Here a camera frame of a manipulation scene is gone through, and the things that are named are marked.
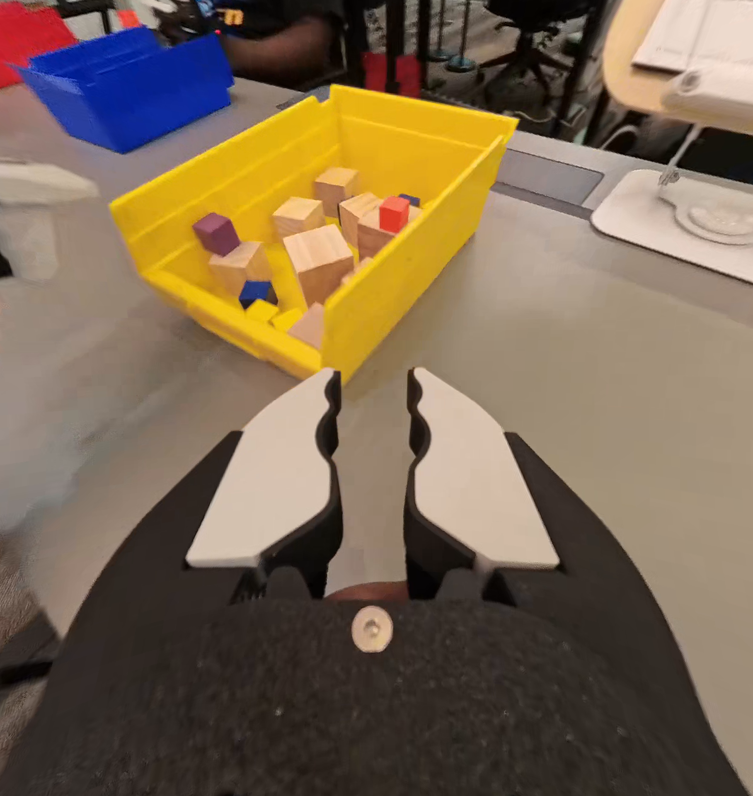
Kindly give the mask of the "white paper sheet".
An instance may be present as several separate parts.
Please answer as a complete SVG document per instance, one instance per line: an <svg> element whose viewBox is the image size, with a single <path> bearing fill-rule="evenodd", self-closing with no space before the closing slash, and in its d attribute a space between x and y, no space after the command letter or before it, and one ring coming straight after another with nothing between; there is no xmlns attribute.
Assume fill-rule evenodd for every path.
<svg viewBox="0 0 753 796"><path fill-rule="evenodd" d="M753 1L665 1L632 65L666 73L753 67Z"/></svg>

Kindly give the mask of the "black office chair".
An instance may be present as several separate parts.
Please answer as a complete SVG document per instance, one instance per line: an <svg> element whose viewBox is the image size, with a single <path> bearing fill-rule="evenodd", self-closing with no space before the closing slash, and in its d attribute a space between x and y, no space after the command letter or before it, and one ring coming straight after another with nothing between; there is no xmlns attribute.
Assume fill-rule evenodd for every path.
<svg viewBox="0 0 753 796"><path fill-rule="evenodd" d="M559 98L548 134L557 137L569 118L574 98L587 65L598 44L601 27L609 2L607 1L490 1L487 11L501 20L495 30L513 28L518 37L513 50L482 62L477 66L477 84L483 89L487 109L496 107L496 90L514 79L531 74L542 88L542 101L547 104L553 96L550 81L543 69L566 73L567 77ZM541 36L556 36L560 26L583 18L581 40L571 65L550 55L541 43Z"/></svg>

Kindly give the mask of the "small purple cube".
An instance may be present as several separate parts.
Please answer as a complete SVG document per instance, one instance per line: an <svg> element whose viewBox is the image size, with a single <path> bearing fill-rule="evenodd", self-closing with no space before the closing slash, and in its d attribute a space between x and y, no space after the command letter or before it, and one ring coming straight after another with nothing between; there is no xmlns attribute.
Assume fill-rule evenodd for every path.
<svg viewBox="0 0 753 796"><path fill-rule="evenodd" d="M229 255L241 244L232 221L218 213L204 215L192 224L192 231L203 248L213 255Z"/></svg>

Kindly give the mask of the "pile of plain wooden cubes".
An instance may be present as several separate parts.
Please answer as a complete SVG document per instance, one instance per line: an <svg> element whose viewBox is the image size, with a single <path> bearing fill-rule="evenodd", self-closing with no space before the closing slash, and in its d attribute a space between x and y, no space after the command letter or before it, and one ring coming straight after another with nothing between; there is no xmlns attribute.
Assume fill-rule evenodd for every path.
<svg viewBox="0 0 753 796"><path fill-rule="evenodd" d="M359 188L358 170L329 167L313 181L312 198L291 197L271 215L305 305L304 316L287 334L317 351L322 348L324 309L331 296L397 236L379 229L378 209L385 198ZM421 212L422 206L412 207L407 225ZM247 279L270 280L276 289L275 269L262 242L241 239L229 255L207 253L209 271L238 302Z"/></svg>

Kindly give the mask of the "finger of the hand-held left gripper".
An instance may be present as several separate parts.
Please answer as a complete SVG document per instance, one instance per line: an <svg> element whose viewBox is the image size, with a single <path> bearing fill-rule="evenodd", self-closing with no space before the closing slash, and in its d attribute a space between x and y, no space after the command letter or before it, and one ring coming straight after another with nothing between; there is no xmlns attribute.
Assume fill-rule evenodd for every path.
<svg viewBox="0 0 753 796"><path fill-rule="evenodd" d="M59 268L53 211L13 207L0 214L1 249L15 278L48 282Z"/></svg>
<svg viewBox="0 0 753 796"><path fill-rule="evenodd" d="M99 197L97 186L61 167L0 160L0 204L50 205Z"/></svg>

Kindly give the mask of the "blue plastic bin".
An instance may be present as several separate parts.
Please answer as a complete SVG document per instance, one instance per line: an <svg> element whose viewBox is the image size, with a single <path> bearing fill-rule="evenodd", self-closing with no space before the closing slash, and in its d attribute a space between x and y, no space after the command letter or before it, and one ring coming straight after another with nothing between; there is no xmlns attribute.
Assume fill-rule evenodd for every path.
<svg viewBox="0 0 753 796"><path fill-rule="evenodd" d="M166 47L144 26L16 70L68 135L119 154L229 106L234 84L217 35Z"/></svg>

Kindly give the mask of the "yellow plastic bin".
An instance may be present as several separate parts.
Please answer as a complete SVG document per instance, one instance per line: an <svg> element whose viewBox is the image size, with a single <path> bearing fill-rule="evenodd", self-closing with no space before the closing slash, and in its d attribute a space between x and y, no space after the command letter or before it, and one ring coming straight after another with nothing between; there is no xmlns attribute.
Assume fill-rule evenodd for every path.
<svg viewBox="0 0 753 796"><path fill-rule="evenodd" d="M300 379L323 366L344 381L361 367L477 231L507 144L511 116L332 86L137 187L110 204L140 277L206 331ZM418 220L331 296L320 349L293 339L264 311L225 293L192 224L216 212L265 244L279 312L304 304L272 215L311 197L328 167L359 172L378 197L408 193Z"/></svg>

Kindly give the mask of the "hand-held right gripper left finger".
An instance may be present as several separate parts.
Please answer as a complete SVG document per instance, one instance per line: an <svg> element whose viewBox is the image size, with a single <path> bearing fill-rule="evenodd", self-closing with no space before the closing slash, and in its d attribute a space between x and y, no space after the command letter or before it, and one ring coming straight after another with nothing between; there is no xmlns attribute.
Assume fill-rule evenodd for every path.
<svg viewBox="0 0 753 796"><path fill-rule="evenodd" d="M242 429L185 562L237 569L261 591L295 568L322 599L341 547L338 446L341 373L326 367L273 400Z"/></svg>

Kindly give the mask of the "white desk stand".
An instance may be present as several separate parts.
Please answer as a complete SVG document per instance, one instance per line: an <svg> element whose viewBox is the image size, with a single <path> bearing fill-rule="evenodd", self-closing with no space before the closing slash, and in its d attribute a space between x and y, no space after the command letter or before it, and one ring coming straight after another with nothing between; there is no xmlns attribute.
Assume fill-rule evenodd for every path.
<svg viewBox="0 0 753 796"><path fill-rule="evenodd" d="M729 126L753 123L753 65L691 66L661 94L670 115ZM597 231L753 285L753 193L687 177L679 161L705 124L692 127L666 168L626 174L593 212Z"/></svg>

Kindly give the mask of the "red plastic bin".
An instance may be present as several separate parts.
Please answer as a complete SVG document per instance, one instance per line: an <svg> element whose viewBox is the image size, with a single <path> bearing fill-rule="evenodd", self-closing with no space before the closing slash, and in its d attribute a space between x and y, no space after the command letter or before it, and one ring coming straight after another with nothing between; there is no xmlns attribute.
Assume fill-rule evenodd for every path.
<svg viewBox="0 0 753 796"><path fill-rule="evenodd" d="M0 3L0 89L20 83L17 68L26 67L34 57L77 43L52 7Z"/></svg>

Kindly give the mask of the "red bag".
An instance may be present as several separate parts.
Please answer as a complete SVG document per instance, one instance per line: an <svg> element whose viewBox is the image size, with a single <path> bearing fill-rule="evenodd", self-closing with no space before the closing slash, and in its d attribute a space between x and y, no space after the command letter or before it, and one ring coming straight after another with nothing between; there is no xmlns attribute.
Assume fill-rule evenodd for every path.
<svg viewBox="0 0 753 796"><path fill-rule="evenodd" d="M386 92L388 62L385 53L366 52L361 55L364 87L369 91ZM395 58L391 73L398 86L398 94L409 98L420 98L422 89L421 62L414 55Z"/></svg>

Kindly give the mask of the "grey desk hatch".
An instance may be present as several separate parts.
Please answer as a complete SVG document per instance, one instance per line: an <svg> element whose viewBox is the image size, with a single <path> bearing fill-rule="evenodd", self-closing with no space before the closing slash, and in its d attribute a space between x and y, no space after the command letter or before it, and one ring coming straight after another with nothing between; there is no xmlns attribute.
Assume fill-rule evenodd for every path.
<svg viewBox="0 0 753 796"><path fill-rule="evenodd" d="M508 149L492 190L562 212L580 210L604 176L582 165Z"/></svg>

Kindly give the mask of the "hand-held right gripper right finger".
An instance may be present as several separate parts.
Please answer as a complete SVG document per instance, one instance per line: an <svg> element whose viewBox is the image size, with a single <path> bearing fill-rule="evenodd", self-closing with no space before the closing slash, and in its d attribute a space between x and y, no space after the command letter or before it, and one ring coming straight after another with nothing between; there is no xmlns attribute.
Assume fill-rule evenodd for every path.
<svg viewBox="0 0 753 796"><path fill-rule="evenodd" d="M407 374L407 411L409 598L433 599L448 574L460 570L479 585L503 570L555 572L559 553L501 424L421 366Z"/></svg>

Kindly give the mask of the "beige wooden board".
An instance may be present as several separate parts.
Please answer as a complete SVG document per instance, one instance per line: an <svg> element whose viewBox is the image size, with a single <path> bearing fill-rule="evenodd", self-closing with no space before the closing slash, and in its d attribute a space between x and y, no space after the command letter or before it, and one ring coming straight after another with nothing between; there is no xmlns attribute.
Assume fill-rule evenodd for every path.
<svg viewBox="0 0 753 796"><path fill-rule="evenodd" d="M663 5L664 1L623 1L618 4L602 54L602 80L610 97L627 109L642 114L659 115L670 121L696 124L703 128L753 135L753 120L665 107L662 97L671 78L632 64L633 57Z"/></svg>

